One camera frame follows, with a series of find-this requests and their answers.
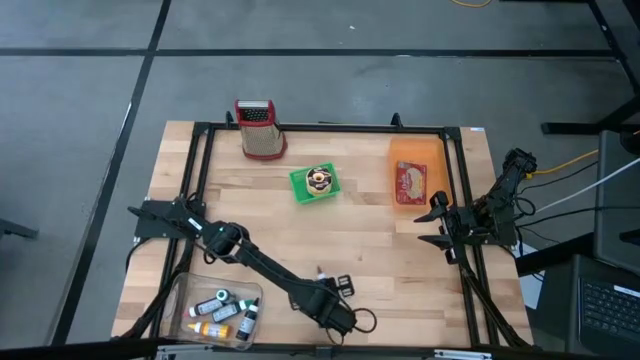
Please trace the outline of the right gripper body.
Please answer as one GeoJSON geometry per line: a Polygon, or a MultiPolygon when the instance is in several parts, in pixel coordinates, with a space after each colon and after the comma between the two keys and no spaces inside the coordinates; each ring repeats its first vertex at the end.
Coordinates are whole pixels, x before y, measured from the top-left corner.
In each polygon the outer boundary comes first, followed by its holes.
{"type": "Polygon", "coordinates": [[[476,221],[470,207],[450,207],[445,214],[445,226],[453,243],[482,244],[484,229],[476,221]]]}

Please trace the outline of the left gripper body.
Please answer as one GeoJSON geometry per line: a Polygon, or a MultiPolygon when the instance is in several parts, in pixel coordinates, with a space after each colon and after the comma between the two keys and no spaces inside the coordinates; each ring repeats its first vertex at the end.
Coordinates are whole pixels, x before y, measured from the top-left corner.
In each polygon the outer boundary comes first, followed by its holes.
{"type": "Polygon", "coordinates": [[[292,282],[292,308],[307,316],[343,316],[346,284],[342,279],[298,279],[292,282]]]}

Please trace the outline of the red popcorn packet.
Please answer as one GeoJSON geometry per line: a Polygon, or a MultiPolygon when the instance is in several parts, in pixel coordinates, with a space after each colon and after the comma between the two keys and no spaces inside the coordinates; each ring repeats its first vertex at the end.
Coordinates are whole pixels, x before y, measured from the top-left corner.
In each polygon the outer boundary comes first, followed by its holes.
{"type": "Polygon", "coordinates": [[[427,167],[399,161],[395,172],[395,199],[400,205],[426,204],[427,167]]]}

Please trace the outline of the purple-label black-tip bottle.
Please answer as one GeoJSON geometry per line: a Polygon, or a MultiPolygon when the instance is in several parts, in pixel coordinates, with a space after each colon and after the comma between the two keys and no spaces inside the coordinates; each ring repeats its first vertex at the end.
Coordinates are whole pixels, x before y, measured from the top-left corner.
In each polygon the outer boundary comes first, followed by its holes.
{"type": "Polygon", "coordinates": [[[235,338],[240,341],[247,342],[254,331],[257,317],[259,313],[260,298],[257,297],[251,301],[245,310],[244,317],[238,326],[235,338]]]}

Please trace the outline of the chocolate-iced toy donut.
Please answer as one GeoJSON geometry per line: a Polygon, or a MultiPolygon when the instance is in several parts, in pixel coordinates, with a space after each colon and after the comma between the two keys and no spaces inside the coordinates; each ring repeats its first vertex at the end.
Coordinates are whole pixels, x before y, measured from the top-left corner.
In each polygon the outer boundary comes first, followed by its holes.
{"type": "Polygon", "coordinates": [[[332,189],[333,177],[328,168],[311,168],[305,177],[306,189],[312,196],[327,194],[332,189]]]}

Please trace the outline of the orange bottle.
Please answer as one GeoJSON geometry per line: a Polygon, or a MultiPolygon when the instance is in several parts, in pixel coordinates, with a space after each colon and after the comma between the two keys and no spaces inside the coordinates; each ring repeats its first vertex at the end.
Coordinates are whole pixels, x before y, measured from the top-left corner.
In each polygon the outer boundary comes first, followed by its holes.
{"type": "Polygon", "coordinates": [[[188,324],[187,327],[194,333],[214,338],[225,340],[229,337],[232,328],[225,324],[216,324],[210,322],[196,322],[188,324]]]}

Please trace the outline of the orange plastic bin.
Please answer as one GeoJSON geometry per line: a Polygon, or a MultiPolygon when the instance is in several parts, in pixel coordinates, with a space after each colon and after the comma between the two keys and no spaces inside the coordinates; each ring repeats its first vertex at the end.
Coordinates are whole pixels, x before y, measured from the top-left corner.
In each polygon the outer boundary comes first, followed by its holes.
{"type": "Polygon", "coordinates": [[[429,199],[437,191],[444,191],[448,199],[452,199],[444,146],[437,137],[392,137],[388,152],[388,170],[392,206],[396,213],[429,212],[431,210],[429,199]],[[427,167],[425,205],[400,205],[396,202],[395,172],[399,161],[422,164],[427,167]]]}

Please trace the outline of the green plastic basket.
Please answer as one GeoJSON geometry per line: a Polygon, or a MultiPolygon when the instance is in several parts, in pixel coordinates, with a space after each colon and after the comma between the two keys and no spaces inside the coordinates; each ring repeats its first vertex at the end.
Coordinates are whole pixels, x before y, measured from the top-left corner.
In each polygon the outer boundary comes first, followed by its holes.
{"type": "Polygon", "coordinates": [[[308,204],[314,201],[318,201],[320,199],[335,196],[337,193],[341,191],[341,186],[337,176],[337,171],[332,163],[323,163],[323,164],[314,165],[311,167],[294,170],[289,173],[289,180],[290,180],[291,188],[294,194],[294,198],[299,204],[308,204]],[[332,189],[327,194],[320,195],[320,196],[312,196],[307,192],[305,177],[307,172],[311,168],[315,168],[315,167],[328,168],[332,174],[332,177],[333,177],[332,189]]]}

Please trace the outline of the clear plastic container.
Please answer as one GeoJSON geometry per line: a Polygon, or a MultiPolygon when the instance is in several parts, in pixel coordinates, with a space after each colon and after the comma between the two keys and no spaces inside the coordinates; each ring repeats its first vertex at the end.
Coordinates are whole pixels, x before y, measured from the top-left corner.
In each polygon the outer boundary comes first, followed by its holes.
{"type": "Polygon", "coordinates": [[[205,277],[193,274],[181,274],[173,282],[171,291],[165,303],[164,312],[161,318],[160,335],[164,338],[178,340],[182,342],[191,342],[199,344],[214,345],[219,347],[232,348],[237,350],[245,350],[249,348],[258,332],[260,319],[264,305],[264,295],[262,288],[256,283],[238,282],[223,280],[218,278],[205,277]],[[229,337],[225,340],[205,337],[194,333],[187,325],[196,322],[210,322],[212,313],[190,317],[187,310],[195,304],[216,298],[216,292],[219,289],[227,289],[235,294],[235,301],[248,300],[259,297],[259,313],[253,333],[247,342],[237,340],[235,338],[238,326],[240,325],[245,311],[224,320],[222,323],[229,325],[232,330],[229,337]]]}

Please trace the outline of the grey monitor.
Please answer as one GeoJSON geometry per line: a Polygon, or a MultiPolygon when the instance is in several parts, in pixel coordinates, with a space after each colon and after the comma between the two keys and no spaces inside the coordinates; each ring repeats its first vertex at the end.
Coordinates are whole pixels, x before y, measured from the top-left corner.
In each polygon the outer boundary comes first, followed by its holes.
{"type": "Polygon", "coordinates": [[[621,239],[622,233],[640,230],[640,157],[623,147],[619,133],[600,133],[598,180],[635,160],[637,163],[596,187],[594,254],[640,275],[640,235],[630,241],[621,239]]]}

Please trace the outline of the dark grey laptop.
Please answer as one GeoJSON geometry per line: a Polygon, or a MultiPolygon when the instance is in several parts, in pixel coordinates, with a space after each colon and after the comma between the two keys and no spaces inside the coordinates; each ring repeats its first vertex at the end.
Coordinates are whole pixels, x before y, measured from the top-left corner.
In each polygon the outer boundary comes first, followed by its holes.
{"type": "Polygon", "coordinates": [[[581,255],[570,268],[566,350],[640,360],[640,276],[581,255]]]}

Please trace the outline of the metal grater with red trim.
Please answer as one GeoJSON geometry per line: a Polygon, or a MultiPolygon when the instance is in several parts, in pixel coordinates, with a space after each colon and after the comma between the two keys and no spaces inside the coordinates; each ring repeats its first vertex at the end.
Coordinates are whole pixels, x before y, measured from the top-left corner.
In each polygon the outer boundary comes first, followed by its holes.
{"type": "Polygon", "coordinates": [[[284,155],[288,143],[271,100],[237,100],[235,111],[247,158],[275,160],[284,155]]]}

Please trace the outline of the black stand legs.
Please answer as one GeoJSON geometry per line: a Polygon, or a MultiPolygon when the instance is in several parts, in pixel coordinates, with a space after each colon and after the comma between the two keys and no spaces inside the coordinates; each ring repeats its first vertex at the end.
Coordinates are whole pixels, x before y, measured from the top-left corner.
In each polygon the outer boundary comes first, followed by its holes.
{"type": "Polygon", "coordinates": [[[543,122],[540,127],[545,135],[597,135],[604,130],[640,134],[640,121],[631,123],[631,118],[640,116],[640,79],[633,73],[628,57],[607,22],[596,0],[580,0],[586,3],[603,35],[608,48],[605,50],[558,50],[558,57],[603,58],[613,60],[627,78],[633,96],[608,115],[595,122],[543,122]]]}

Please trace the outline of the black chair base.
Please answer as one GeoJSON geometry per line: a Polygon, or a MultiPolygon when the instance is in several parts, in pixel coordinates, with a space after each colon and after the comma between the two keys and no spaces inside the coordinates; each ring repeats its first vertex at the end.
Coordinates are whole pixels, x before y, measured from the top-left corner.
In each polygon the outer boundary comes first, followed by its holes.
{"type": "Polygon", "coordinates": [[[0,218],[0,239],[4,235],[16,235],[25,239],[35,239],[38,231],[0,218]]]}

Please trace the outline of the black aluminium table frame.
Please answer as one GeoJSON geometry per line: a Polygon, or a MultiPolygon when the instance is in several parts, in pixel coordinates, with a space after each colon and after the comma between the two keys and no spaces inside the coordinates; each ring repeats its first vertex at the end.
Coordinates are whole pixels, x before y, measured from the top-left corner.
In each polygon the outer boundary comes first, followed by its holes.
{"type": "Polygon", "coordinates": [[[317,280],[348,274],[355,294],[344,300],[356,315],[352,332],[324,327],[326,317],[292,309],[288,295],[252,269],[227,264],[181,238],[168,226],[138,219],[139,248],[132,257],[114,324],[127,358],[168,355],[196,346],[160,335],[173,282],[181,274],[258,284],[264,295],[258,332],[245,349],[259,352],[391,352],[416,357],[520,359],[534,353],[527,324],[510,325],[506,314],[522,311],[520,294],[501,300],[492,286],[515,288],[516,265],[496,245],[456,247],[457,264],[418,239],[439,235],[441,222],[414,223],[426,213],[396,213],[392,206],[388,152],[391,138],[437,137],[443,142],[452,199],[464,207],[489,187],[482,172],[492,167],[487,152],[465,147],[468,129],[284,124],[288,147],[276,160],[252,160],[242,151],[238,123],[167,123],[146,201],[163,210],[185,201],[210,221],[245,227],[262,253],[295,275],[317,280]],[[332,163],[341,191],[299,204],[289,173],[332,163]]]}

